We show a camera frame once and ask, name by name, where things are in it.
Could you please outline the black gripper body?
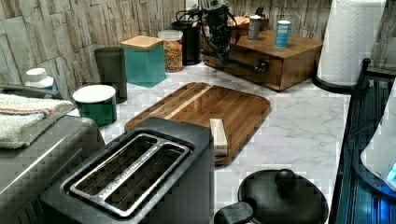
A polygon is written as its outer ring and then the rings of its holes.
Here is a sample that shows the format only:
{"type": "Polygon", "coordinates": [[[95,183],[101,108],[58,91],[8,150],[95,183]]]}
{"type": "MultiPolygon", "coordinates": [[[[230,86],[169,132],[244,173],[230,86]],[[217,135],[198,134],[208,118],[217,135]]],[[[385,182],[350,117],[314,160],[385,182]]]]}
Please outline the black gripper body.
{"type": "Polygon", "coordinates": [[[219,54],[220,58],[227,58],[233,32],[228,25],[228,8],[219,7],[208,10],[206,13],[206,25],[209,28],[208,45],[219,54]]]}

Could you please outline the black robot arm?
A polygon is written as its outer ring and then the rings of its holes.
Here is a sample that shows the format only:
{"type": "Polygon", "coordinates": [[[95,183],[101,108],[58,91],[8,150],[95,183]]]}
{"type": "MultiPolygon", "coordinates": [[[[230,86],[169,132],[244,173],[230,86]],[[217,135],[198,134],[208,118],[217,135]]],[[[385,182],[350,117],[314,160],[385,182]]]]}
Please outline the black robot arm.
{"type": "Polygon", "coordinates": [[[233,34],[232,28],[228,24],[228,7],[223,0],[201,0],[201,10],[201,24],[207,45],[222,60],[227,60],[233,34]]]}

